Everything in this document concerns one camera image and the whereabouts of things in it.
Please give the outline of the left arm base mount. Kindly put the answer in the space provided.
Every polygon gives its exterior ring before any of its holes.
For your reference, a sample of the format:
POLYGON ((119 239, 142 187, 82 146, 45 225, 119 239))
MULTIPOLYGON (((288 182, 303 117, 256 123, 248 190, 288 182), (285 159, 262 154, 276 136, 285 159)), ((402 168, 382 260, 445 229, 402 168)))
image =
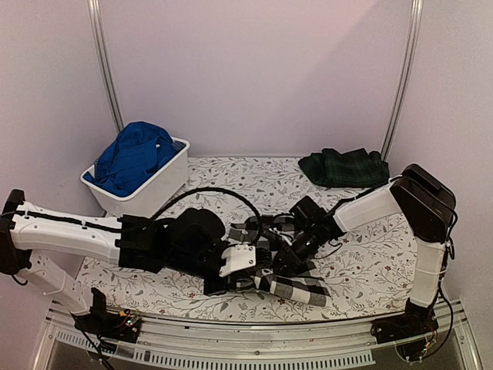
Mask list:
POLYGON ((98 338, 109 338, 128 343, 137 343, 142 327, 142 318, 130 310, 119 313, 106 309, 84 315, 72 315, 75 328, 98 338))

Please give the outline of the floral patterned table mat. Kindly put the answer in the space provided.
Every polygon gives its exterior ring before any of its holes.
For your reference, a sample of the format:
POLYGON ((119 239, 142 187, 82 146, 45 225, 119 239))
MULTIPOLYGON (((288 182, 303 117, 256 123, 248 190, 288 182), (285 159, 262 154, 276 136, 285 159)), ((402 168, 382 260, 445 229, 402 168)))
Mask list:
MULTIPOLYGON (((263 215, 287 212, 304 196, 325 209, 356 194, 312 184, 294 158, 192 158, 186 190, 214 187, 174 205, 205 207, 225 224, 240 223, 255 207, 263 215)), ((143 313, 213 321, 326 321, 385 315, 404 309, 414 281, 417 246, 406 220, 395 214, 367 224, 323 247, 315 266, 326 282, 325 307, 302 304, 264 292, 243 291, 207 297, 203 282, 164 269, 158 274, 123 269, 87 258, 78 281, 102 291, 109 305, 143 313)))

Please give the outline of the blue garment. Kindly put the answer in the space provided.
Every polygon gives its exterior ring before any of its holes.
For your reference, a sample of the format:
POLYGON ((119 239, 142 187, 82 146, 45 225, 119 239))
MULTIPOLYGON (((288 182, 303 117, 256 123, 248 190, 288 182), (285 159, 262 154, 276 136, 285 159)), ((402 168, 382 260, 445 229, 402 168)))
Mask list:
POLYGON ((172 160, 185 145, 152 123, 129 123, 82 178, 117 197, 127 197, 172 160))

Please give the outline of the right aluminium frame post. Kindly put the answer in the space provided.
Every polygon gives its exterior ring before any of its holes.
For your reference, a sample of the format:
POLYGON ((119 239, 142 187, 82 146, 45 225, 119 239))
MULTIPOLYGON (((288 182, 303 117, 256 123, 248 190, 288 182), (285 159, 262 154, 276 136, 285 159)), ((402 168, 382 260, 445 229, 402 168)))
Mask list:
POLYGON ((397 84, 397 90, 394 96, 394 102, 391 107, 391 113, 387 124, 387 130, 381 147, 382 158, 387 161, 390 158, 391 147, 397 133, 397 126, 404 105, 411 71, 414 64, 416 49, 421 28, 421 19, 423 13, 423 0, 413 0, 411 2, 409 26, 407 38, 404 47, 404 57, 401 66, 401 73, 397 84))

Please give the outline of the green plaid pleated skirt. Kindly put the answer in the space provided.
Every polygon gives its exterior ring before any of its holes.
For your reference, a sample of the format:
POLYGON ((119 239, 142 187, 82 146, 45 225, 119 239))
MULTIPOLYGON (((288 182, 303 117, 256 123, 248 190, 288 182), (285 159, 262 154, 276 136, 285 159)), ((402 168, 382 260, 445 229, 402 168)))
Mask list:
POLYGON ((346 153, 325 148, 301 158, 298 166, 312 183, 327 188, 372 188, 390 178, 388 163, 381 154, 364 148, 346 153))

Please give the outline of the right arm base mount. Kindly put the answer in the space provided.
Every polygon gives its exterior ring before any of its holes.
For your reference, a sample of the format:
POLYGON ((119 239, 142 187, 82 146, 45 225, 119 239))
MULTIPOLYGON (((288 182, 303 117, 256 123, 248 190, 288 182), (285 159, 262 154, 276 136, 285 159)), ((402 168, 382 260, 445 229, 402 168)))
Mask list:
POLYGON ((395 343, 406 362, 421 361, 436 342, 438 321, 433 313, 403 313, 372 321, 370 333, 378 344, 395 343))

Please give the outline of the white plastic laundry bin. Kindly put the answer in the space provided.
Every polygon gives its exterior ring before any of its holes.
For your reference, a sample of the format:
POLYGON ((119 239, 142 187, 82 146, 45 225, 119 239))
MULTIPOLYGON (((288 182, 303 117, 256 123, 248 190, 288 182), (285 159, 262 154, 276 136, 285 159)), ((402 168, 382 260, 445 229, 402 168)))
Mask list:
POLYGON ((152 177, 127 197, 117 197, 90 183, 85 175, 94 175, 92 165, 80 176, 80 180, 91 191, 101 208, 110 216, 121 217, 124 214, 151 217, 166 201, 184 186, 189 178, 188 149, 190 143, 181 138, 172 137, 179 152, 152 177))

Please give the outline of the front aluminium rail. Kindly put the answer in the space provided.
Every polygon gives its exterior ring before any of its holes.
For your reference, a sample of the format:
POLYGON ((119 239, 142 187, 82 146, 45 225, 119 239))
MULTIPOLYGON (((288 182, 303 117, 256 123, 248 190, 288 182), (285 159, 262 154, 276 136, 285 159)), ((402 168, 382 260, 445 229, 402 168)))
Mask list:
POLYGON ((424 336, 378 343, 371 318, 307 323, 236 323, 143 317, 136 343, 96 351, 60 304, 42 325, 35 369, 484 369, 460 301, 438 303, 431 357, 412 361, 424 336))

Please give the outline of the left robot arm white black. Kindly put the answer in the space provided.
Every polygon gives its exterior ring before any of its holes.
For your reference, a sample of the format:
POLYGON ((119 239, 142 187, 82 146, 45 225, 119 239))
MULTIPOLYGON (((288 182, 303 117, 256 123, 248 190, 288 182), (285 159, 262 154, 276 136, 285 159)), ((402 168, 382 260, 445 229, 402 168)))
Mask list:
POLYGON ((1 272, 26 279, 106 335, 115 320, 104 294, 82 287, 46 251, 152 273, 167 267, 210 283, 207 294, 221 294, 270 266, 270 251, 257 246, 261 232, 234 244, 226 240, 221 219, 207 209, 188 208, 178 217, 91 218, 42 210, 14 189, 1 213, 1 272))

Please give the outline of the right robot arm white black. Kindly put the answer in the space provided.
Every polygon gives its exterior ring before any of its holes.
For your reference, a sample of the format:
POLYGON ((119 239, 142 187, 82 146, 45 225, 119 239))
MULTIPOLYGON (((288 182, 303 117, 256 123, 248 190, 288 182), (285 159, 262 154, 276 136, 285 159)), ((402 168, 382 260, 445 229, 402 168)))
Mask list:
POLYGON ((302 233, 279 249, 273 270, 291 276, 328 241, 384 217, 403 214, 417 243, 418 258, 398 329, 414 336, 432 315, 444 274, 446 248, 451 245, 451 230, 458 219, 455 206, 451 190, 416 163, 406 166, 400 176, 385 185, 339 200, 330 210, 305 196, 290 209, 302 233))

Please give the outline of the black white checkered shirt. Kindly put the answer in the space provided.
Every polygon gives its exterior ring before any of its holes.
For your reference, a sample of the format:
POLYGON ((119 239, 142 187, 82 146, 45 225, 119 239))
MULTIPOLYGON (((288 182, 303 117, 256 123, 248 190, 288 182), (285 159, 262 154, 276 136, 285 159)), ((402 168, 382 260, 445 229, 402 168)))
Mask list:
MULTIPOLYGON (((273 229, 283 235, 287 241, 293 241, 301 235, 300 226, 292 216, 280 214, 277 216, 262 216, 262 236, 256 244, 256 248, 266 248, 272 253, 272 258, 277 251, 269 248, 269 243, 263 237, 265 229, 273 229)), ((320 276, 313 261, 307 261, 300 274, 286 277, 275 274, 272 268, 264 270, 255 278, 255 287, 248 290, 269 293, 279 298, 297 301, 303 304, 325 307, 330 299, 330 292, 324 279, 320 276)))

